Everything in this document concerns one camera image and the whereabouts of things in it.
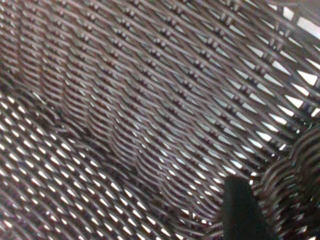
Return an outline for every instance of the black object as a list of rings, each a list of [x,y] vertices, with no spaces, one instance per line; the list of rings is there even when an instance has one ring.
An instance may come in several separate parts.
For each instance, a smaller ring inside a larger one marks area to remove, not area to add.
[[[222,206],[224,240],[276,240],[268,229],[248,182],[237,176],[225,180]]]

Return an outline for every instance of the woven wicker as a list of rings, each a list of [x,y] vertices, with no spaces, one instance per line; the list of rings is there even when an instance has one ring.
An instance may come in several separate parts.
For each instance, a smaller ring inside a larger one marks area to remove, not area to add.
[[[0,238],[221,239],[231,174],[318,236],[319,10],[0,1]]]

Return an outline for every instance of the rattan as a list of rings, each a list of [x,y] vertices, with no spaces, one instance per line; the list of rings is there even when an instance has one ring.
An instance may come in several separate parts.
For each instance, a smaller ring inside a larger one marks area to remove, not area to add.
[[[2,0],[4,239],[220,239],[230,174],[281,238],[316,236],[310,6]]]

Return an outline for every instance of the wicker basket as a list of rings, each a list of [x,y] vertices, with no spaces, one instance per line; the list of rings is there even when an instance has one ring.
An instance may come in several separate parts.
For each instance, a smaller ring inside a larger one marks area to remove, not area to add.
[[[238,175],[315,239],[319,5],[0,1],[0,238],[221,239]]]

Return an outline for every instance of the wicker weave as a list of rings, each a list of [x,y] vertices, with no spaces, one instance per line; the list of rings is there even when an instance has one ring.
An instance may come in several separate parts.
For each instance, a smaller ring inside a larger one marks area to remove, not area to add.
[[[2,0],[3,239],[220,239],[230,174],[319,234],[315,2]]]

